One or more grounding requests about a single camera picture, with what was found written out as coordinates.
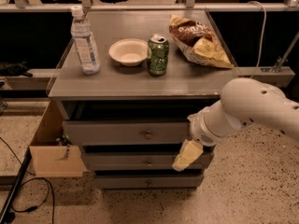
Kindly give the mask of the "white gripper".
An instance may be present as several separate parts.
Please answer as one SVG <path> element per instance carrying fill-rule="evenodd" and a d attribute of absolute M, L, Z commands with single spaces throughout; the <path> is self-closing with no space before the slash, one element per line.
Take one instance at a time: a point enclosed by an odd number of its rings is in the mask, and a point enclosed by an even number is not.
<path fill-rule="evenodd" d="M 190 135 L 193 140 L 184 140 L 172 164 L 174 170 L 180 172 L 189 167 L 203 154 L 203 146 L 214 147 L 224 140 L 223 137 L 217 136 L 208 129 L 205 122 L 205 114 L 208 111 L 209 108 L 205 107 L 201 111 L 188 116 Z"/>

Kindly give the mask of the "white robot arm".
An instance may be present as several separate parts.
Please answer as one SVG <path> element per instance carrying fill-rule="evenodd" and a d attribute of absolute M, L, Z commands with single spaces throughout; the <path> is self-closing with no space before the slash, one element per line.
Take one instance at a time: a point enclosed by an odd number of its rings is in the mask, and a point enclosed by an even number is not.
<path fill-rule="evenodd" d="M 205 147 L 261 124 L 299 141 L 299 104 L 281 89 L 251 78 L 235 78 L 224 85 L 215 104 L 188 116 L 191 139 L 183 142 L 172 168 L 178 172 L 194 163 Z"/>

